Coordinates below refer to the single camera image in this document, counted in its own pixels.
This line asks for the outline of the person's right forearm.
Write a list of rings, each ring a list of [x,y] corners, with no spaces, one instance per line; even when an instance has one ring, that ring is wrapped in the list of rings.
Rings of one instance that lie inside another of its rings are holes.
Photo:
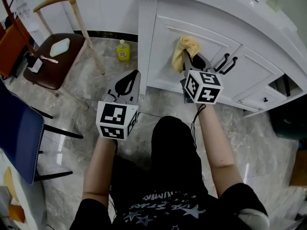
[[[213,105],[197,104],[198,117],[218,197],[231,186],[242,183],[232,146],[225,134]]]

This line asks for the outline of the yellow bottle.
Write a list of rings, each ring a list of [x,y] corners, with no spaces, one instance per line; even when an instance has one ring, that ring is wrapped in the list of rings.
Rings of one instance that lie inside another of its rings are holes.
[[[119,61],[128,61],[130,60],[130,45],[124,40],[120,40],[117,45],[117,57]]]

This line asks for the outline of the white vanity cabinet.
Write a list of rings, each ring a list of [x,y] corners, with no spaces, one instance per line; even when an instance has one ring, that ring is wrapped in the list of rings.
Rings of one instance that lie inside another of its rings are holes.
[[[271,104],[266,109],[244,105],[240,101],[222,104],[243,109],[245,116],[253,116],[307,95],[307,48],[291,28],[288,18],[261,0],[140,0],[138,68],[142,75],[141,94],[145,94],[149,87],[147,76],[158,15],[220,33],[263,56],[283,72],[266,86],[283,94],[285,101]]]

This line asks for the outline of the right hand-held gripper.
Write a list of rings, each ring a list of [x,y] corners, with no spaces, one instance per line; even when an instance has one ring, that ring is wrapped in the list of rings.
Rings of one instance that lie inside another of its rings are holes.
[[[216,104],[223,91],[221,77],[214,74],[215,70],[210,61],[199,53],[204,61],[203,71],[192,70],[192,59],[185,49],[182,54],[184,79],[180,81],[183,89],[184,102],[195,104]]]

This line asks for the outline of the orange sofa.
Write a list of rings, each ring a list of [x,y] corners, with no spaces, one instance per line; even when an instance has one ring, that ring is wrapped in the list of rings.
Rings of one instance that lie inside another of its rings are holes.
[[[6,30],[0,23],[0,74],[9,77],[23,49],[26,48],[24,39],[12,24]]]

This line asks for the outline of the orange cushion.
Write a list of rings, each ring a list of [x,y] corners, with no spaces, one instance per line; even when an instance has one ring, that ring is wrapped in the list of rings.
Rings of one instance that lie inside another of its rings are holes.
[[[25,223],[25,215],[24,210],[20,205],[12,205],[8,206],[9,216],[12,220]]]

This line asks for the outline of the blue chair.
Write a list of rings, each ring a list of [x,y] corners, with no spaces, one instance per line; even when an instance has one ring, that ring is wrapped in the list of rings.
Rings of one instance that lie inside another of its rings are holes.
[[[19,175],[29,185],[73,174],[72,171],[47,175],[36,172],[42,137],[45,131],[82,139],[83,136],[45,124],[53,117],[24,102],[7,89],[0,78],[0,149]]]

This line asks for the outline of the small black white box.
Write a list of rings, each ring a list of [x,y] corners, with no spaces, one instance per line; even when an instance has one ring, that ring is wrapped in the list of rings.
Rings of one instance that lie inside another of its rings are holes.
[[[42,65],[43,65],[43,62],[39,58],[35,58],[35,57],[27,58],[27,68],[33,73],[38,73]]]

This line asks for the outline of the pink toothbrush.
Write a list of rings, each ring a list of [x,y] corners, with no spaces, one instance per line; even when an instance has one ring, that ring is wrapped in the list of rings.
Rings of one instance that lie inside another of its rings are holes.
[[[55,59],[52,59],[52,58],[47,58],[47,57],[44,57],[43,55],[40,56],[41,59],[44,59],[44,60],[47,60],[49,62],[52,62],[52,63],[55,63],[55,64],[58,64],[59,62]]]

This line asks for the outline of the cardboard box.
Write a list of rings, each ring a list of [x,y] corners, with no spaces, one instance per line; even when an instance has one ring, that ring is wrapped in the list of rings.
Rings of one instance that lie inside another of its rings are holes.
[[[289,185],[307,188],[307,150],[297,151]]]

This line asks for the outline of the person's left forearm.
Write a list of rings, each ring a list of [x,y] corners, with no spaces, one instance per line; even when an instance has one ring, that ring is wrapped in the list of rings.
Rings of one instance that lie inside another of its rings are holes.
[[[109,188],[116,144],[99,137],[89,167],[84,176],[82,199],[94,199],[108,208]]]

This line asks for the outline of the white cabinet door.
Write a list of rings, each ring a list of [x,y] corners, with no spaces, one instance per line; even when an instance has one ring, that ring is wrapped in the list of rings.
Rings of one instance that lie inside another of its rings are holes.
[[[213,64],[214,68],[223,62],[226,53],[217,58],[218,61]],[[238,57],[236,65],[227,74],[220,74],[220,71],[225,71],[232,65],[233,57]],[[283,75],[273,63],[244,45],[230,54],[220,71],[217,73],[220,74],[224,86],[218,98],[220,103],[238,102]]]
[[[172,57],[181,36],[194,38],[201,46],[199,55],[206,58],[213,67],[224,60],[226,53],[232,55],[240,43],[211,29],[181,20],[156,16],[147,86],[182,93],[180,80],[184,75],[172,66]]]

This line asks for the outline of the yellow cloth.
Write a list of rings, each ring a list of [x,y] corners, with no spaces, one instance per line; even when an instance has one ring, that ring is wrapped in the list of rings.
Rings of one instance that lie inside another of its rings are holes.
[[[201,50],[201,45],[199,42],[191,36],[181,36],[177,41],[174,49],[172,66],[173,68],[181,73],[183,71],[183,52],[186,50],[191,58],[194,58]]]

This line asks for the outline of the wooden chair brown seat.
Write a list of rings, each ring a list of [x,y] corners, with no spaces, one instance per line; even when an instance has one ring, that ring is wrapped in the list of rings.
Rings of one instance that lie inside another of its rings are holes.
[[[70,3],[73,13],[75,15],[76,21],[80,26],[81,34],[74,34],[74,33],[53,33],[48,26],[44,16],[41,13],[41,9],[45,8],[49,5],[67,1]],[[77,5],[77,0],[45,0],[39,5],[37,5],[33,12],[36,13],[44,25],[45,29],[48,31],[49,36],[48,38],[42,43],[42,45],[38,48],[36,53],[40,60],[42,60],[43,65],[38,73],[33,73],[29,69],[24,71],[24,77],[26,80],[31,82],[32,84],[38,85],[45,90],[48,90],[53,95],[57,96],[55,91],[60,91],[63,95],[67,98],[74,101],[76,104],[81,106],[83,109],[87,110],[89,107],[77,99],[74,95],[69,93],[67,90],[64,89],[64,81],[70,72],[71,68],[75,65],[78,61],[78,58],[81,56],[85,49],[89,49],[95,64],[99,70],[99,72],[104,75],[105,74],[105,67],[101,63],[98,54],[94,49],[94,45],[89,37],[89,34],[85,28],[85,24],[80,14],[79,7]],[[70,39],[70,47],[68,51],[55,56],[50,56],[50,50],[54,43],[57,43],[65,38]],[[55,64],[49,62],[47,60],[41,59],[40,56],[43,55],[47,58],[52,58],[57,60],[59,63]]]

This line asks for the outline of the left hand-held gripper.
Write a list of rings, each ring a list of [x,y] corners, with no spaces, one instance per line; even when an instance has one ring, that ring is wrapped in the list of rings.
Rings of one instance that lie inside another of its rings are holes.
[[[117,75],[108,83],[105,102],[98,102],[96,113],[96,126],[101,137],[127,140],[138,119],[139,107],[130,104],[138,102],[140,82],[140,72],[129,70]],[[108,95],[117,103],[106,102]]]

